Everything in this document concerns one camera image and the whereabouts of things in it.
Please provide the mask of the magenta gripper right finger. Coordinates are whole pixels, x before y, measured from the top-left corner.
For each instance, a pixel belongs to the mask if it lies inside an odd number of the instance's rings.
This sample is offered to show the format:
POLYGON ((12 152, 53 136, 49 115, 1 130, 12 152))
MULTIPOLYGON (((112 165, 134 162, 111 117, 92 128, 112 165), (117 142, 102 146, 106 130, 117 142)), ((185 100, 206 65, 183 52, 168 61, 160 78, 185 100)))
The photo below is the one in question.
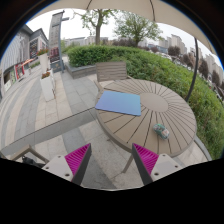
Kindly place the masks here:
POLYGON ((135 143, 132 144, 132 155, 144 185, 182 169, 169 155, 158 155, 135 143))

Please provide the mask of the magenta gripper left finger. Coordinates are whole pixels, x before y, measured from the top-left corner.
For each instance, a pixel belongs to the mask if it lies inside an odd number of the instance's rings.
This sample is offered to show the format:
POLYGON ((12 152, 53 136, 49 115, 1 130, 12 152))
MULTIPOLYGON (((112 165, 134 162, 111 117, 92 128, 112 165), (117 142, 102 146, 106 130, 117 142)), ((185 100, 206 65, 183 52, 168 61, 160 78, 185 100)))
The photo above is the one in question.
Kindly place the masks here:
POLYGON ((80 185, 85 175, 91 152, 91 144, 86 144, 66 156, 56 155, 43 167, 43 170, 80 185))

